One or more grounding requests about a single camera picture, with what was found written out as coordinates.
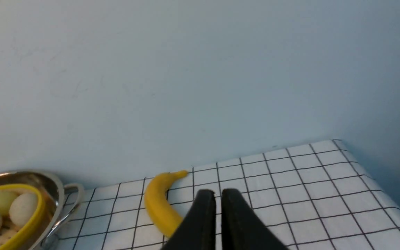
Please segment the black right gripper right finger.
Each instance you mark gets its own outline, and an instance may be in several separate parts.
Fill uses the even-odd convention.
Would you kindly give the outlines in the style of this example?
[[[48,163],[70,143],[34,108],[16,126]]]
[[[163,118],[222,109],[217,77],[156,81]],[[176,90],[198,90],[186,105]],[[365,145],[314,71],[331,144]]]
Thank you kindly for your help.
[[[221,245],[224,250],[287,250],[265,226],[237,189],[221,197]]]

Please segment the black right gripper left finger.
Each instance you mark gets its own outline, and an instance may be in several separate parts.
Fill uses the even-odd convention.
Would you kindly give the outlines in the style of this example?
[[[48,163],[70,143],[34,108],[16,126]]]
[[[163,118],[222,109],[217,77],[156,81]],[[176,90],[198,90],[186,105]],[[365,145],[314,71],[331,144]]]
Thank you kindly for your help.
[[[214,250],[216,248],[216,199],[201,189],[175,233],[162,250]]]

